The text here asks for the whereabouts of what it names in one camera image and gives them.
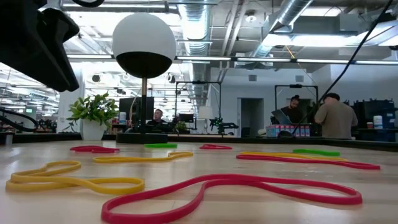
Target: white pot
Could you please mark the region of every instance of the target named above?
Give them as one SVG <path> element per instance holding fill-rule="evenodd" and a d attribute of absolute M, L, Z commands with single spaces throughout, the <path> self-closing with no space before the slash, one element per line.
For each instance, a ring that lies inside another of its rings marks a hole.
<path fill-rule="evenodd" d="M 106 129 L 106 125 L 103 124 L 100 126 L 97 121 L 89 121 L 87 119 L 83 120 L 83 127 L 80 131 L 81 138 L 86 141 L 93 141 L 102 139 L 104 135 L 104 131 Z"/>

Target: laptop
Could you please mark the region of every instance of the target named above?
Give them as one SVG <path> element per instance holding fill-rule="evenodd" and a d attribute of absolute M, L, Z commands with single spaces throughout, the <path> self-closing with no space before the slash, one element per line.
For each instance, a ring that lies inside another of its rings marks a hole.
<path fill-rule="evenodd" d="M 293 124 L 288 116 L 282 110 L 275 110 L 271 112 L 272 115 L 279 121 L 279 124 Z"/>

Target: yellow rubber band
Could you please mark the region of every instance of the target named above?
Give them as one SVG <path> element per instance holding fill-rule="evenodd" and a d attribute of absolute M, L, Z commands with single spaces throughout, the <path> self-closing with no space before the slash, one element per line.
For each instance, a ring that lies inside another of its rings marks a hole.
<path fill-rule="evenodd" d="M 51 167 L 71 165 L 70 167 L 47 171 Z M 66 187 L 82 186 L 101 194 L 110 195 L 126 195 L 133 194 L 144 190 L 144 180 L 133 177 L 113 177 L 113 178 L 95 178 L 95 179 L 79 179 L 74 177 L 50 177 L 55 174 L 62 174 L 77 170 L 81 167 L 78 161 L 58 161 L 49 162 L 42 168 L 15 172 L 11 174 L 10 180 L 6 182 L 6 190 L 20 192 L 35 192 L 40 190 L 54 190 Z M 133 187 L 117 189 L 102 187 L 98 184 L 105 183 L 130 183 L 135 184 Z"/>
<path fill-rule="evenodd" d="M 288 152 L 241 152 L 244 155 L 263 155 L 263 156 L 277 156 L 277 157 L 290 157 L 299 159 L 316 159 L 316 160 L 329 160 L 329 161 L 348 161 L 341 157 L 325 157 L 325 156 L 304 156 Z"/>
<path fill-rule="evenodd" d="M 161 162 L 171 161 L 176 158 L 193 156 L 192 152 L 170 152 L 167 157 L 127 157 L 127 156 L 103 156 L 93 158 L 94 162 L 112 163 L 112 162 Z"/>

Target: black and white ball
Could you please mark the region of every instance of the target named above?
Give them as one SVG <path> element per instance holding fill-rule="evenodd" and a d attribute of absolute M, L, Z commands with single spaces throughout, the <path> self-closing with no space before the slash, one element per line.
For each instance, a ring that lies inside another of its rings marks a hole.
<path fill-rule="evenodd" d="M 173 63 L 176 43 L 170 27 L 157 16 L 134 13 L 113 31 L 113 55 L 118 64 L 137 78 L 155 78 Z"/>

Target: man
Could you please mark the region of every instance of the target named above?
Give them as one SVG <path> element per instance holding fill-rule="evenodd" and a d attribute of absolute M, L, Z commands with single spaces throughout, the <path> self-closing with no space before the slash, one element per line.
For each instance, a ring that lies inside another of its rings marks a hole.
<path fill-rule="evenodd" d="M 162 120 L 163 111 L 160 109 L 156 109 L 154 113 L 154 119 L 152 121 L 148 121 L 148 125 L 157 126 L 159 124 L 167 123 L 166 121 Z"/>
<path fill-rule="evenodd" d="M 336 93 L 328 93 L 325 102 L 315 115 L 315 122 L 322 125 L 325 138 L 351 139 L 351 127 L 358 125 L 354 110 L 340 102 Z"/>
<path fill-rule="evenodd" d="M 289 117 L 290 121 L 298 124 L 303 118 L 303 113 L 299 110 L 300 96 L 295 95 L 291 97 L 290 104 L 280 110 Z"/>

